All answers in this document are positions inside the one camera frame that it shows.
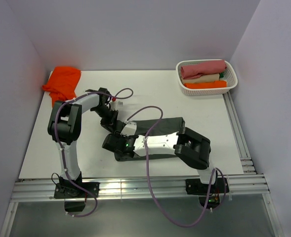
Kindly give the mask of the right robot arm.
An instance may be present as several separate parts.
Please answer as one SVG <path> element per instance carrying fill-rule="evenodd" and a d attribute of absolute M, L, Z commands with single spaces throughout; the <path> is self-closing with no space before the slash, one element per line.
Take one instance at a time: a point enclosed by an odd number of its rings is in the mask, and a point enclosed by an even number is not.
<path fill-rule="evenodd" d="M 228 180 L 215 170 L 211 176 L 213 164 L 209 157 L 210 140 L 201 134 L 182 127 L 171 134 L 148 136 L 122 135 L 106 136 L 102 148 L 113 152 L 116 161 L 165 159 L 178 157 L 188 167 L 197 170 L 199 178 L 186 179 L 186 192 L 189 195 L 205 196 L 207 193 L 224 194 L 230 192 Z"/>

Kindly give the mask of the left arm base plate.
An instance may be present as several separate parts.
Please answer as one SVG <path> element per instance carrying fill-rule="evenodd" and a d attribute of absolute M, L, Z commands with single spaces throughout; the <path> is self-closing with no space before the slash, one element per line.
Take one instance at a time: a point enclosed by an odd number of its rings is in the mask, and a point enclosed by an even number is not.
<path fill-rule="evenodd" d="M 81 185 L 89 193 L 78 188 L 62 187 L 59 183 L 54 191 L 54 199 L 64 200 L 64 209 L 67 212 L 79 213 L 86 206 L 89 198 L 97 198 L 99 194 L 99 182 L 84 182 Z"/>

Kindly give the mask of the dark grey t shirt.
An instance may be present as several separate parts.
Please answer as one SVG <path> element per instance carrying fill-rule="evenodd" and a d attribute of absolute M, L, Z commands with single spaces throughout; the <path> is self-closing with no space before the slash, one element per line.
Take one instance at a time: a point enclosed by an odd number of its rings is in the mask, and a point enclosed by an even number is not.
<path fill-rule="evenodd" d="M 156 122 L 155 119 L 150 120 L 136 120 L 137 125 L 135 135 L 145 135 L 150 127 Z M 182 127 L 185 126 L 185 120 L 183 117 L 176 118 L 163 118 L 160 123 L 151 130 L 150 136 L 168 135 L 175 132 L 179 132 Z M 114 154 L 116 161 L 134 161 L 134 160 L 145 160 L 145 156 L 133 155 L 131 157 Z"/>

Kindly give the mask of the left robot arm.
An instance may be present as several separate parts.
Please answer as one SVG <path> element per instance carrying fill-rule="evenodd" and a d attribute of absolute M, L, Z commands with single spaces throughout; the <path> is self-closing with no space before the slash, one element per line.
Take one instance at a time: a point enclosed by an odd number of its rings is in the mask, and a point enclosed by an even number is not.
<path fill-rule="evenodd" d="M 113 133 L 117 129 L 118 111 L 111 102 L 119 94 L 111 95 L 106 88 L 87 90 L 83 95 L 66 101 L 56 101 L 51 111 L 47 131 L 55 142 L 60 156 L 61 173 L 57 176 L 55 198 L 96 198 L 98 183 L 84 183 L 77 158 L 77 140 L 82 130 L 82 115 L 96 112 L 101 126 Z"/>

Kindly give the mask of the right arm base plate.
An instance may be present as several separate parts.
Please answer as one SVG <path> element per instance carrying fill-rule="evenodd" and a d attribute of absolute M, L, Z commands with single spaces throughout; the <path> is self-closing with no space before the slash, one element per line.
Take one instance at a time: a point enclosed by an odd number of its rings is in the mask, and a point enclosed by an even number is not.
<path fill-rule="evenodd" d="M 215 183 L 211 185 L 209 198 L 208 184 L 203 184 L 200 179 L 186 179 L 186 193 L 188 195 L 196 195 L 199 198 L 200 205 L 204 207 L 206 200 L 207 210 L 212 211 L 221 204 L 221 195 L 229 194 L 230 189 L 226 178 L 216 178 Z"/>

